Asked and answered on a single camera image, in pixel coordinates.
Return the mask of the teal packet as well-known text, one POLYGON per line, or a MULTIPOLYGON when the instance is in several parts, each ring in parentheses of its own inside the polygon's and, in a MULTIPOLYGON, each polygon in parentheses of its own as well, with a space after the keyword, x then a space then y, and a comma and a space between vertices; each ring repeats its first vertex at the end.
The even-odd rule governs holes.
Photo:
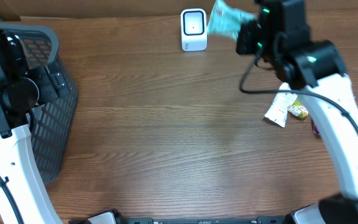
POLYGON ((216 0, 207 25, 208 35, 221 35, 237 41, 241 26, 256 20, 252 13, 228 6, 224 0, 216 0))

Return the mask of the white tube gold cap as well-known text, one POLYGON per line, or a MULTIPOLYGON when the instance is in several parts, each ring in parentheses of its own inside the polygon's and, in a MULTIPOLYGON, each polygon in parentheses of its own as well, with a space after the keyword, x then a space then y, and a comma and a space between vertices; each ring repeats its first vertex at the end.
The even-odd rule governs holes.
POLYGON ((277 93, 264 118, 284 128, 287 122, 288 109, 297 97, 297 94, 294 93, 277 93))

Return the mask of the green yellow snack pouch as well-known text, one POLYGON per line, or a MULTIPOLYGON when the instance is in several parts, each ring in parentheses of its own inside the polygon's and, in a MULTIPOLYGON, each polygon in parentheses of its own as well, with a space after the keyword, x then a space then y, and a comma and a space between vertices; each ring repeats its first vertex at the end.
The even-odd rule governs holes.
POLYGON ((308 110, 298 98, 288 108, 288 112, 291 113, 293 116, 302 120, 306 119, 309 115, 308 110))

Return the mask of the purple sanitary pad pack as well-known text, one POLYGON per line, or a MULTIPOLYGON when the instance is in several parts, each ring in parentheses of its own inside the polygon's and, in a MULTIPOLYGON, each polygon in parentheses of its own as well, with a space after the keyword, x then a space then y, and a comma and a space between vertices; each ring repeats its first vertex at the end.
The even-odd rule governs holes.
POLYGON ((318 128, 317 128, 317 125, 315 124, 315 122, 313 120, 311 120, 311 126, 312 126, 312 131, 315 135, 320 135, 319 131, 318 131, 318 128))

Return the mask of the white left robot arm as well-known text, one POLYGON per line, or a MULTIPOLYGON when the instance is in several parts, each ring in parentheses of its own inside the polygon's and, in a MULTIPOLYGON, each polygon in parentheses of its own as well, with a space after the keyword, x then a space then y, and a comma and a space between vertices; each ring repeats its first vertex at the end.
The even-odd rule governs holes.
POLYGON ((60 223, 46 191, 60 173, 78 90, 54 31, 0 24, 0 215, 60 223))

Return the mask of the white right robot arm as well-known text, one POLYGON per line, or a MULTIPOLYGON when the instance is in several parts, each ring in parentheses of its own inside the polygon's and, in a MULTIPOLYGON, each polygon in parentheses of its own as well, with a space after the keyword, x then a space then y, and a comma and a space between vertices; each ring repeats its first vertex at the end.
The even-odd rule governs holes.
POLYGON ((310 113, 333 160, 340 191, 290 212, 284 223, 358 223, 358 107, 343 57, 328 40, 313 41, 303 0, 260 1, 241 26, 237 53, 272 65, 310 113))

